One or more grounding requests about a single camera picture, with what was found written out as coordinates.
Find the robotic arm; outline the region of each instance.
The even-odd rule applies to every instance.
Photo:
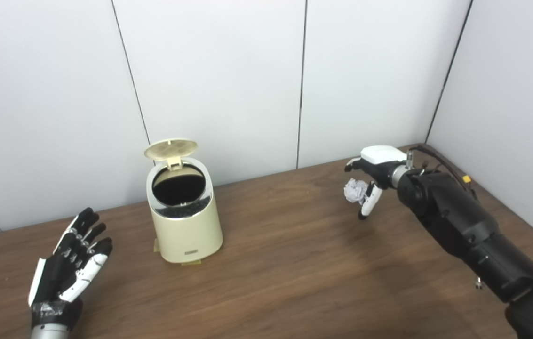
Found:
[[[39,259],[28,306],[32,339],[67,339],[82,313],[79,295],[95,278],[111,253],[111,238],[95,243],[107,228],[91,208],[80,212],[66,228],[53,254]]]
[[[453,174],[413,167],[413,151],[436,157],[417,146],[408,154],[392,146],[370,146],[345,170],[362,170],[380,190],[394,188],[421,225],[452,256],[462,260],[509,306],[505,317],[520,339],[533,339],[533,261],[503,234],[496,220],[477,202],[475,192]]]

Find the trash can opening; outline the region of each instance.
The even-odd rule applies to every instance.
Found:
[[[152,190],[162,204],[184,206],[201,197],[206,190],[206,178],[198,168],[187,164],[174,171],[164,168],[155,176]]]

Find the silver cylinder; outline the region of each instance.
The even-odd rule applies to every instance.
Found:
[[[68,339],[68,326],[63,324],[36,325],[30,339]]]
[[[408,168],[406,168],[405,165],[400,165],[399,167],[396,167],[394,171],[391,173],[391,186],[394,188],[398,188],[398,183],[400,182],[400,178],[408,172]]]

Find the trash can lid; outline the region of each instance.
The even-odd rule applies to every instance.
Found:
[[[180,158],[188,156],[197,149],[197,142],[189,139],[176,138],[154,142],[145,150],[145,156],[155,161],[180,163]]]

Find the white wall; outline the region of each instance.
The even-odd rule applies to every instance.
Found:
[[[428,144],[533,226],[533,1],[473,2]]]
[[[299,165],[425,141],[469,0],[309,0]]]
[[[295,168],[304,0],[114,0],[152,142],[216,185]]]
[[[144,200],[152,162],[109,0],[0,1],[0,227]]]
[[[144,200],[148,139],[217,185],[423,141],[467,5],[310,0],[299,140],[305,0],[0,1],[0,227]]]

